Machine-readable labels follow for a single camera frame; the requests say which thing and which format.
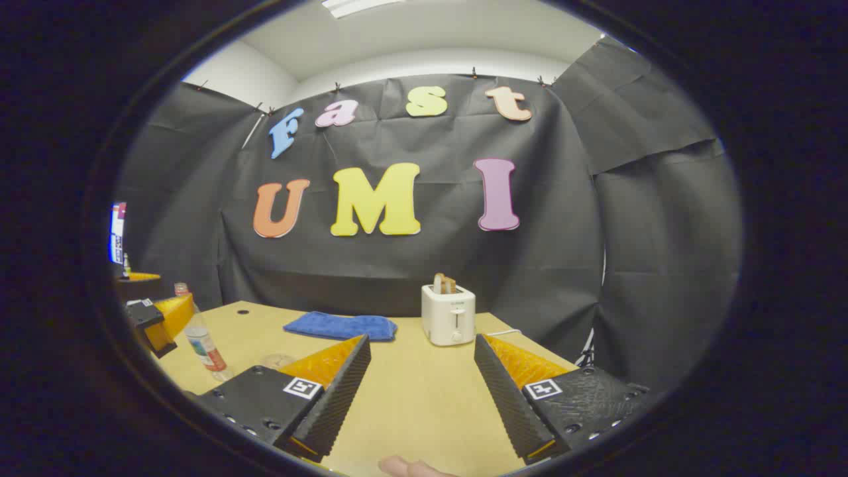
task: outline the water bottle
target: water bottle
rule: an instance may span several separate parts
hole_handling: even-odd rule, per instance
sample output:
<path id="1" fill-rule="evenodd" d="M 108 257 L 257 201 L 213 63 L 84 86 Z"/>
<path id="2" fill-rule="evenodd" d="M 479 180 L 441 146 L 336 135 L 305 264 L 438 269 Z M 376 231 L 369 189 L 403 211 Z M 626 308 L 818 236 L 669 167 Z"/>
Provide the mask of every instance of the water bottle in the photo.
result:
<path id="1" fill-rule="evenodd" d="M 174 293 L 177 296 L 188 295 L 188 285 L 185 283 L 174 283 Z M 215 342 L 209 336 L 203 313 L 200 312 L 197 303 L 194 304 L 194 316 L 189 320 L 183 332 L 188 338 L 194 352 L 197 353 L 200 362 L 212 373 L 212 377 L 219 381 L 232 378 L 232 370 L 226 366 L 224 358 L 221 357 Z"/>

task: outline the ceiling light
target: ceiling light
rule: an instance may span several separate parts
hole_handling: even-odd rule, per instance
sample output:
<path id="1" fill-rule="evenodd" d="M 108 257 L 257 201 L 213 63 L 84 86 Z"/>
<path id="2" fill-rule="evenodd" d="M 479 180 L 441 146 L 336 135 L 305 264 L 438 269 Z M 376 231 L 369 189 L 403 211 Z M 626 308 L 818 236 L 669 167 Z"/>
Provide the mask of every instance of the ceiling light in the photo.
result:
<path id="1" fill-rule="evenodd" d="M 362 10 L 369 8 L 380 7 L 390 3 L 403 2 L 404 0 L 324 0 L 321 5 L 324 5 L 332 16 L 342 18 Z"/>

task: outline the pink letter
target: pink letter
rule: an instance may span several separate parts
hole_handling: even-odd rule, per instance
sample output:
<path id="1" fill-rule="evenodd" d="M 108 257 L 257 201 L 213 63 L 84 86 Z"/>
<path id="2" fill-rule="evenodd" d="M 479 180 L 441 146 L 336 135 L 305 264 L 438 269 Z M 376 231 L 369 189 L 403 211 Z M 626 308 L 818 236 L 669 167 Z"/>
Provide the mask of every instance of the pink letter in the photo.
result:
<path id="1" fill-rule="evenodd" d="M 483 230 L 518 228 L 510 192 L 510 174 L 516 165 L 504 159 L 478 159 L 474 167 L 483 175 L 483 216 L 477 225 Z"/>
<path id="2" fill-rule="evenodd" d="M 356 106 L 359 106 L 359 102 L 353 99 L 345 99 L 344 101 L 337 101 L 330 104 L 324 108 L 326 113 L 318 116 L 318 119 L 315 120 L 315 125 L 318 127 L 328 127 L 350 124 L 354 120 Z"/>

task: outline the hand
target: hand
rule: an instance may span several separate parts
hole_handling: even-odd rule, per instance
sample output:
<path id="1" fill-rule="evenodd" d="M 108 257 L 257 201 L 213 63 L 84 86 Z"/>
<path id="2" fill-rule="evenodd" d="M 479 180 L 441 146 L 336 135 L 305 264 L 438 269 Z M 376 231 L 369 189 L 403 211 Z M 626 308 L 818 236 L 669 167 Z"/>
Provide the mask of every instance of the hand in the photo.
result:
<path id="1" fill-rule="evenodd" d="M 392 477 L 456 477 L 453 474 L 439 472 L 422 461 L 408 463 L 398 456 L 385 457 L 377 467 Z"/>

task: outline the blue towel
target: blue towel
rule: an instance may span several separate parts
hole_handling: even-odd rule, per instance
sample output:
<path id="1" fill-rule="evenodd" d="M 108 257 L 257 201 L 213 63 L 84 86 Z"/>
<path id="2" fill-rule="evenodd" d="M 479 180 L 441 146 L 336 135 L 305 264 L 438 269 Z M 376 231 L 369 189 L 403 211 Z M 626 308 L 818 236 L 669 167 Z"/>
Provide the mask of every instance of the blue towel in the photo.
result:
<path id="1" fill-rule="evenodd" d="M 371 341 L 393 341 L 398 325 L 386 317 L 359 315 L 358 317 L 337 317 L 319 311 L 310 311 L 302 317 L 282 327 L 289 333 L 307 334 L 335 340 L 349 340 L 361 334 L 368 334 Z"/>

